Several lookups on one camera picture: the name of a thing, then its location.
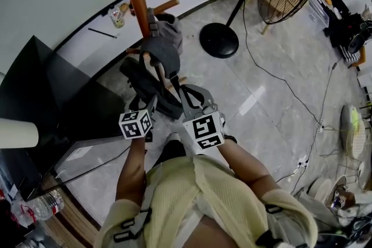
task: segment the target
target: ribbed yellow sweater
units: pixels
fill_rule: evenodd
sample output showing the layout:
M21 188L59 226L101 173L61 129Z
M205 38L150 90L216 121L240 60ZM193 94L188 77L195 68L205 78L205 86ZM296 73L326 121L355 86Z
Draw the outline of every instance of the ribbed yellow sweater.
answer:
M150 184L157 168L147 173ZM145 225L147 248L173 247L181 221L195 196L202 192L239 247L256 247L256 240L268 230L264 204L234 173L207 156L179 157L162 164L162 175L151 202L152 215ZM290 210L310 247L317 228L309 212L289 193L279 189L262 197L267 204ZM110 229L133 218L140 207L129 200L116 201L99 231L94 247L109 247Z

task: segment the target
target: marble floor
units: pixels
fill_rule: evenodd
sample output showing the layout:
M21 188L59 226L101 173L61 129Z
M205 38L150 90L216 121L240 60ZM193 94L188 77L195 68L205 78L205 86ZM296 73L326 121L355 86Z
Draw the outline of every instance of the marble floor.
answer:
M346 165L346 162L350 167L356 165L351 159L345 160L339 133L323 131L317 135L311 149L316 123L313 116L293 96L285 82L255 66L245 44L242 10L231 25L239 38L238 52L231 58L221 60L203 51L198 37L201 28L213 21L226 22L236 2L218 0L181 20L184 50L179 76L187 76L189 83L211 92L219 110L226 115L230 134L261 160L276 180L292 173L299 158L307 158L311 151L310 165L299 181L302 169L293 177L279 182L284 189L293 191L298 181L298 190L320 176L336 179L345 173L352 175L352 170L340 166ZM317 118L320 117L331 68L339 60L339 53L332 49L329 40L324 37L322 27L308 17L306 8L302 8L292 18L270 26L265 35L261 35L264 23L256 5L252 1L245 7L248 31L246 40L252 56L257 64L275 76L286 79L296 96ZM127 79L119 72L119 66L120 63L113 66L98 81L128 102L133 90L128 88ZM343 60L339 61L324 102L322 118L325 124L338 128L342 106L351 103L359 107L364 101L356 70L347 69ZM165 139L172 131L181 134L189 154L195 152L181 125L182 118L171 121L159 113L153 117L156 120L153 142L146 144L147 170L160 155ZM103 163L128 145L128 141L118 139L109 144L94 146L87 155L89 159ZM340 150L340 153L326 158L319 156L335 149ZM216 148L210 148L204 153L225 162ZM72 194L99 224L103 223L114 201L117 178L126 154L69 184ZM75 163L80 171L88 167L82 166L79 159L70 162Z

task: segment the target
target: sleeve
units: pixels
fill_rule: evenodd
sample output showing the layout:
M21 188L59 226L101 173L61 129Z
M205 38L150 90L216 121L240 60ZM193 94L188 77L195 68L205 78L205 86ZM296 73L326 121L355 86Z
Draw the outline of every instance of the sleeve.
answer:
M103 240L107 232L123 221L134 218L140 211L140 206L131 200L120 199L111 205L109 214L99 230L94 242L94 248L103 247Z
M269 228L275 238L294 246L306 243L314 247L318 229L312 215L292 195L283 189L274 189L261 197L265 205L282 208L281 212L267 214Z

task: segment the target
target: shoe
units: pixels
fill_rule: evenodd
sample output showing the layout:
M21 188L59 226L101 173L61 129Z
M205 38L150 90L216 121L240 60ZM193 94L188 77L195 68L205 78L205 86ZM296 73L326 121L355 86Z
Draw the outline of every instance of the shoe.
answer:
M181 142L180 135L176 132L172 132L168 135L167 140L165 141L165 144L169 143L170 141L179 141Z

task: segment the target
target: forearm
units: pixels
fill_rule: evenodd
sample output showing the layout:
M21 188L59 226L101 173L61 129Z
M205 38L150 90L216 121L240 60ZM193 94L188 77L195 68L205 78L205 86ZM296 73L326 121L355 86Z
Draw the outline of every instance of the forearm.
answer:
M133 139L117 181L116 200L129 199L141 205L146 188L144 163L145 138Z
M279 188L267 168L257 158L230 139L218 149L237 177L261 197L267 191Z

